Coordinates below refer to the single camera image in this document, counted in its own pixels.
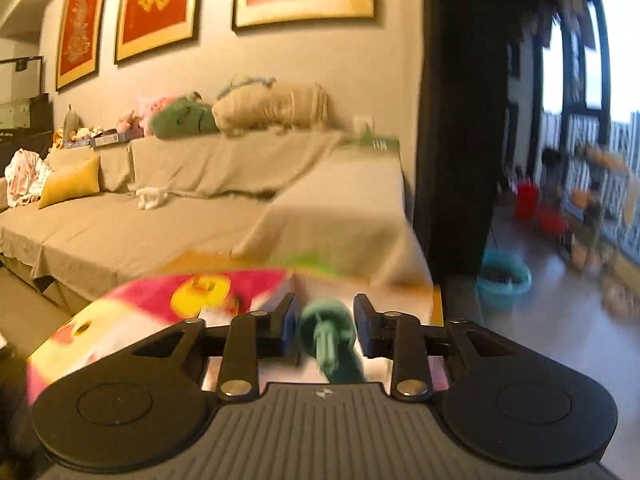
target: sofa armrest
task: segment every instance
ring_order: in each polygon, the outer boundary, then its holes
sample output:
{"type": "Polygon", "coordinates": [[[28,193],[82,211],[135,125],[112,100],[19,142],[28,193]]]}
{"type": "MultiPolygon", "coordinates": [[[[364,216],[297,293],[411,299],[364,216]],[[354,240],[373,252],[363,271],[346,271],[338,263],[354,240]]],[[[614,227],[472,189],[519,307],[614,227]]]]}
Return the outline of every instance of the sofa armrest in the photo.
{"type": "Polygon", "coordinates": [[[9,204],[6,199],[7,182],[5,177],[0,178],[0,211],[8,209],[9,204]]]}
{"type": "Polygon", "coordinates": [[[444,319],[466,319],[482,326],[482,308],[474,276],[451,276],[442,298],[444,319]]]}
{"type": "Polygon", "coordinates": [[[232,253],[286,266],[311,260],[377,285],[430,285],[403,193],[397,156],[340,148],[278,195],[232,253]]]}

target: tiled floor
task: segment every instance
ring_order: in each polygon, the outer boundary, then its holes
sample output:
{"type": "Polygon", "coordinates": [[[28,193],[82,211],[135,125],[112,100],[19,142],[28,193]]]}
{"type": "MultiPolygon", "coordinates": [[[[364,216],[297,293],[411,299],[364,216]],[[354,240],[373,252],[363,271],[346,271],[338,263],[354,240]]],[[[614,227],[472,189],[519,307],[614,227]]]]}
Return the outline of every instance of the tiled floor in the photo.
{"type": "Polygon", "coordinates": [[[618,405],[618,428],[602,463],[623,480],[640,479],[640,322],[609,318],[597,280],[567,267],[530,226],[501,211],[494,232],[501,251],[527,263],[533,286],[512,311],[485,310],[484,324],[603,384],[618,405]]]}

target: pink fabric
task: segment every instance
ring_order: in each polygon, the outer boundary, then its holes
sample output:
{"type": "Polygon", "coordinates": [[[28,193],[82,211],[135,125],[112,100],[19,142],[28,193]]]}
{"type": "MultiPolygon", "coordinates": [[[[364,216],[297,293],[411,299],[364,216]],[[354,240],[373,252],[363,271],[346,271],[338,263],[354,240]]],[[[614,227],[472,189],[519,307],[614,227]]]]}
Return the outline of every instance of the pink fabric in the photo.
{"type": "Polygon", "coordinates": [[[39,200],[50,173],[51,170],[37,153],[23,149],[15,152],[11,163],[4,170],[7,182],[6,200],[9,207],[27,205],[39,200]]]}

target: pillow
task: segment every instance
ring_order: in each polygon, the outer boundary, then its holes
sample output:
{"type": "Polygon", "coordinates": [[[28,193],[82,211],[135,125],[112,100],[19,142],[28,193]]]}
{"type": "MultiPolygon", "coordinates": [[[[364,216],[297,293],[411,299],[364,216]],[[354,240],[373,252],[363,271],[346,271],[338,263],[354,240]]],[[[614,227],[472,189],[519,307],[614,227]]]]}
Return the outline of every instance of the pillow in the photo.
{"type": "Polygon", "coordinates": [[[76,166],[53,171],[44,184],[38,209],[100,192],[98,170],[100,157],[94,156],[76,166]]]}

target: ribbed gray panel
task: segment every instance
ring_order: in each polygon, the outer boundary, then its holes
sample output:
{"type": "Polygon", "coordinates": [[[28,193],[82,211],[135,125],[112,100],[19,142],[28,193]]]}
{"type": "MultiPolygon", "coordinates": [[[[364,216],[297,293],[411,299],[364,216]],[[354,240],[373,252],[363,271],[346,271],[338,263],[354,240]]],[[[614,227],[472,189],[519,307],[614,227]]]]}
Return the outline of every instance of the ribbed gray panel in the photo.
{"type": "Polygon", "coordinates": [[[457,446],[424,406],[377,384],[272,384],[222,408],[204,436],[168,462],[92,475],[54,466],[43,480],[611,480],[596,464],[543,475],[501,469],[457,446]],[[326,390],[326,396],[319,395],[326,390]]]}

